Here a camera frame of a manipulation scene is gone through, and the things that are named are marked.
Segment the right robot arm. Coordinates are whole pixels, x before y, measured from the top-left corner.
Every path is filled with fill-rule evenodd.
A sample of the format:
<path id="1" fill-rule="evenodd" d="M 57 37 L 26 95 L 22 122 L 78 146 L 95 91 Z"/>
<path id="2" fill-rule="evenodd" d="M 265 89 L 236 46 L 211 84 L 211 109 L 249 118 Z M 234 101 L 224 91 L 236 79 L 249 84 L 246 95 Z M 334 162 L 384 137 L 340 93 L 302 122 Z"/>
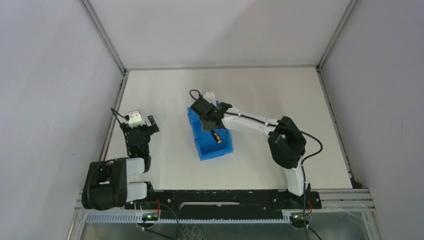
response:
<path id="1" fill-rule="evenodd" d="M 324 149 L 317 137 L 300 130 L 288 116 L 280 119 L 259 117 L 226 102 L 212 103 L 205 96 L 196 98 L 189 109 L 199 117 L 204 131 L 233 130 L 263 136 L 272 160 L 284 172 L 283 201 L 291 209 L 321 208 L 319 193 L 311 189 L 305 170 L 305 161 Z"/>

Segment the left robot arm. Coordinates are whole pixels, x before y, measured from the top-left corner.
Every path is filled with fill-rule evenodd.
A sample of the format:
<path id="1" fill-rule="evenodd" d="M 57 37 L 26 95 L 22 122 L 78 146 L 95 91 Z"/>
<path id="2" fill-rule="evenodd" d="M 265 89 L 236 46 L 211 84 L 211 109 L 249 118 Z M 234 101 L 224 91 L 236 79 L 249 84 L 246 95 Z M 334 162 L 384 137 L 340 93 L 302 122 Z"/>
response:
<path id="1" fill-rule="evenodd" d="M 90 163 L 81 197 L 85 209 L 105 211 L 134 201 L 145 209 L 155 205 L 157 196 L 150 191 L 149 182 L 130 182 L 128 179 L 148 172 L 151 167 L 149 143 L 151 136 L 159 132 L 159 127 L 152 115 L 147 119 L 149 124 L 132 117 L 127 123 L 120 123 L 126 157 Z"/>

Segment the black yellow screwdriver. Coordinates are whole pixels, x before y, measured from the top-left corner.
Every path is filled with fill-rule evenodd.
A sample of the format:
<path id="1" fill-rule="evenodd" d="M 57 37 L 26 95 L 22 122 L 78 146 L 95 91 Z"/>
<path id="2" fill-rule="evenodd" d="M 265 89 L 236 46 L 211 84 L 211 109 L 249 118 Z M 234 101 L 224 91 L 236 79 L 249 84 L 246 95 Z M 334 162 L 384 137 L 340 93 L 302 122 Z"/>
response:
<path id="1" fill-rule="evenodd" d="M 212 137 L 213 137 L 213 139 L 215 140 L 216 143 L 220 144 L 222 142 L 221 137 L 219 136 L 219 134 L 216 131 L 211 130 L 210 133 L 212 134 Z"/>

